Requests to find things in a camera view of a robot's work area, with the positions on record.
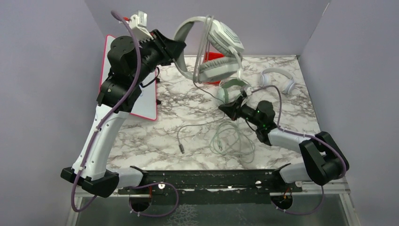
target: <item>whiteboard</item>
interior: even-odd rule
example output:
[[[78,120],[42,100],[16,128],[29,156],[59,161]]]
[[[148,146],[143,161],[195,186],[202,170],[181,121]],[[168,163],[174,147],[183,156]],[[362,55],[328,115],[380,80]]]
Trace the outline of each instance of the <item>whiteboard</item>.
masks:
[[[111,64],[108,61],[107,54],[111,49],[111,42],[115,39],[115,37],[111,35],[107,35],[105,40],[104,47],[104,56],[103,56],[103,70],[101,73],[101,83],[100,85],[107,79],[108,72],[110,71]],[[148,84],[155,77],[155,72],[150,73],[147,78],[144,79],[143,84]],[[132,115],[139,116],[145,119],[149,119],[155,121],[157,119],[157,86],[156,81],[151,85],[141,88],[141,95],[136,100],[135,105],[131,111]]]

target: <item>headphones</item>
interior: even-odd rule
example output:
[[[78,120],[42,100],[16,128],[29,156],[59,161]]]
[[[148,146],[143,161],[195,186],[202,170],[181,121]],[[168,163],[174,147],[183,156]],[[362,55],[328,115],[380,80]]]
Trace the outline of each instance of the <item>headphones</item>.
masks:
[[[175,41],[185,41],[187,35],[195,22],[208,23],[208,17],[195,16],[184,21],[175,33]],[[240,39],[227,25],[217,20],[212,20],[212,25],[207,35],[207,40],[210,44],[222,53],[225,57],[211,60],[201,64],[198,67],[198,81],[199,82],[214,82],[226,79],[232,76],[240,68],[235,54],[240,56],[244,51]],[[193,74],[187,71],[186,63],[184,61],[184,52],[175,61],[176,67],[180,73],[192,80]]]
[[[275,68],[275,67],[264,69],[261,72],[261,77],[259,78],[259,86],[261,86],[261,87],[268,86],[271,84],[270,83],[271,79],[268,75],[266,75],[266,73],[279,73],[279,74],[282,74],[282,75],[286,76],[287,78],[289,78],[290,80],[284,85],[282,93],[288,94],[288,95],[291,94],[296,83],[295,83],[293,75],[290,72],[283,70],[281,68]]]
[[[237,91],[237,93],[234,95],[234,98],[230,99],[229,92],[227,91],[227,89],[232,86],[239,86],[241,88],[244,88],[244,87],[250,86],[250,85],[248,84],[248,82],[246,82],[244,80],[238,80],[236,78],[221,81],[219,83],[219,89],[217,90],[217,93],[216,93],[216,98],[222,100],[223,104],[229,103],[241,95],[241,90]]]

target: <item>marble tabletop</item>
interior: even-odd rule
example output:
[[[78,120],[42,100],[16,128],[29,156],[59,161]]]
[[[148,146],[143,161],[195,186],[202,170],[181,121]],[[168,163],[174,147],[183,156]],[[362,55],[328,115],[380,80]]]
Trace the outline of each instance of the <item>marble tabletop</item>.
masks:
[[[193,71],[194,57],[187,57],[187,68]],[[319,126],[306,89],[299,63],[295,56],[244,57],[243,78],[254,87],[258,85],[260,71],[268,67],[279,67],[294,74],[297,83],[292,95],[282,97],[281,126],[299,132],[318,133]],[[259,142],[255,132],[239,120],[239,128],[255,144],[255,158],[245,163],[247,156],[214,154],[209,149],[209,142],[215,134],[216,127],[224,120],[204,126],[185,127],[180,132],[185,153],[181,153],[176,138],[177,130],[188,124],[203,124],[223,117],[217,109],[216,101],[209,95],[193,86],[192,81],[184,78],[174,65],[160,68],[157,84],[158,119],[149,121],[129,116],[120,128],[108,159],[108,167],[124,168],[137,166],[144,170],[237,170],[237,169],[274,169],[287,163],[302,161],[300,154],[293,151],[267,146]],[[272,83],[282,87],[287,78],[272,74]],[[208,92],[215,94],[216,86],[203,85]],[[274,89],[265,89],[254,93],[248,105],[256,108],[261,100],[273,103],[276,113],[279,109],[278,94]],[[226,142],[232,134],[226,133]],[[244,140],[243,148],[249,143]]]

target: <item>red object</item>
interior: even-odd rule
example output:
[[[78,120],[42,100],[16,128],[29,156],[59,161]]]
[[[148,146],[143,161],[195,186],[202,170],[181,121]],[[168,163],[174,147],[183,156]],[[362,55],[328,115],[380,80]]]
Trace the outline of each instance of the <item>red object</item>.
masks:
[[[209,61],[209,60],[214,60],[214,59],[218,59],[218,58],[222,58],[222,57],[224,57],[224,55],[221,53],[206,52],[203,63],[205,63],[206,61]],[[220,81],[205,82],[205,83],[219,85]]]

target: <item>light green cable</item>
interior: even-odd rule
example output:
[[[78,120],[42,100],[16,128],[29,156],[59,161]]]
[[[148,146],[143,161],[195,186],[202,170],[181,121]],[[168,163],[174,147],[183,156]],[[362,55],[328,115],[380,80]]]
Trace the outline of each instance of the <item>light green cable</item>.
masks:
[[[237,135],[236,140],[231,144],[227,145],[226,147],[223,147],[220,135],[229,130],[234,130],[235,135]],[[250,152],[243,152],[243,138],[246,138],[247,141],[250,144],[251,151]],[[238,142],[239,147],[238,150],[234,149],[233,146]],[[216,128],[216,133],[212,137],[211,141],[209,142],[209,149],[211,150],[212,153],[214,154],[221,154],[221,155],[232,155],[232,156],[237,156],[237,157],[242,157],[246,155],[252,155],[252,158],[250,161],[244,161],[245,163],[251,163],[254,161],[255,158],[255,143],[243,132],[238,127],[238,124],[234,124],[231,121],[224,121],[220,123],[217,128]]]

